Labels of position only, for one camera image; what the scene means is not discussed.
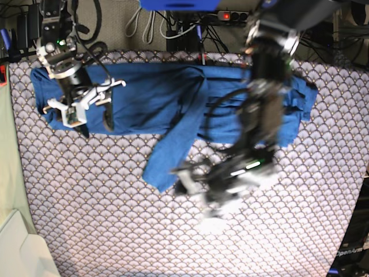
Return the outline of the white plastic bin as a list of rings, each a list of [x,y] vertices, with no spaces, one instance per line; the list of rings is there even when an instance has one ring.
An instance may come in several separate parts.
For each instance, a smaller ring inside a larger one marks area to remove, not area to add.
[[[1,224],[1,276],[59,276],[45,240],[14,209]]]

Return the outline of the red and grey clamp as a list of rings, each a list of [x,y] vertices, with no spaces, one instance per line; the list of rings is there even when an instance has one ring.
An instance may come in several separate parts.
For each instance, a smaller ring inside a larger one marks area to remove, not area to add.
[[[199,64],[200,65],[206,66],[206,61],[207,61],[207,54],[206,53],[199,53],[198,59],[199,59]]]

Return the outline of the blue box overhead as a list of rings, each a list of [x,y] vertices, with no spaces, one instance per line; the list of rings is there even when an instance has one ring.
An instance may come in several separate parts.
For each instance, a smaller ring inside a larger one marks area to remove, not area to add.
[[[213,11],[219,0],[140,0],[146,10]]]

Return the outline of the blue T-shirt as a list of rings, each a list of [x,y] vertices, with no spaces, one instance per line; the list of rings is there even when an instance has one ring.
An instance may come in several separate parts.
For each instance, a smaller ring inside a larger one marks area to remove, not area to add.
[[[93,105],[86,112],[90,133],[131,135],[164,134],[146,164],[143,180],[159,192],[170,188],[177,177],[170,170],[184,160],[195,139],[205,138],[206,113],[215,101],[244,88],[250,78],[247,69],[221,66],[199,66],[175,63],[122,63],[107,65],[116,79],[112,94],[114,131],[103,125],[102,107]],[[62,91],[55,79],[49,79],[45,68],[31,71],[36,107],[53,129],[71,130],[57,121],[55,112],[43,114],[47,100],[59,98]],[[287,81],[284,95],[285,115],[278,134],[278,145],[287,147],[298,135],[301,120],[310,120],[318,88],[301,77]],[[225,101],[213,112],[209,124],[212,142],[233,144],[239,138],[240,126],[235,109],[246,98],[238,95]]]

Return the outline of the black power strip red switch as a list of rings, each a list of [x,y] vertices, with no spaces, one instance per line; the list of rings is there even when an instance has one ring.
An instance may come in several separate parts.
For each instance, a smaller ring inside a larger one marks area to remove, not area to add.
[[[246,22],[249,17],[249,12],[235,12],[235,11],[225,11],[221,10],[217,12],[217,18],[223,22],[232,23],[243,23]]]

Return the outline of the black OpenArm base box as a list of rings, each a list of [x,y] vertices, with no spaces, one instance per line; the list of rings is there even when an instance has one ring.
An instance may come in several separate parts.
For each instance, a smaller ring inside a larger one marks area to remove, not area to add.
[[[327,276],[368,276],[368,176]]]

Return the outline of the blue-handled clamp left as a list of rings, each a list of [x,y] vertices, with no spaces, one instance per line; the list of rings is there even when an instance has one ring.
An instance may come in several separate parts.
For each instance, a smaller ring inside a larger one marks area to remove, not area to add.
[[[5,45],[5,50],[7,52],[6,57],[1,58],[1,63],[4,62],[19,62],[21,60],[21,53],[17,48],[16,39],[12,39],[6,28],[1,29],[2,40]]]

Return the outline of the patterned fan-print tablecloth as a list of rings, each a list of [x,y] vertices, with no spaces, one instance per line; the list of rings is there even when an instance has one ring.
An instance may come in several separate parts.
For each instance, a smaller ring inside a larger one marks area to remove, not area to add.
[[[349,226],[368,164],[368,74],[296,62],[318,87],[311,118],[276,152],[277,183],[250,192],[219,231],[202,207],[141,178],[155,135],[51,129],[31,70],[9,66],[32,221],[62,276],[325,276]]]

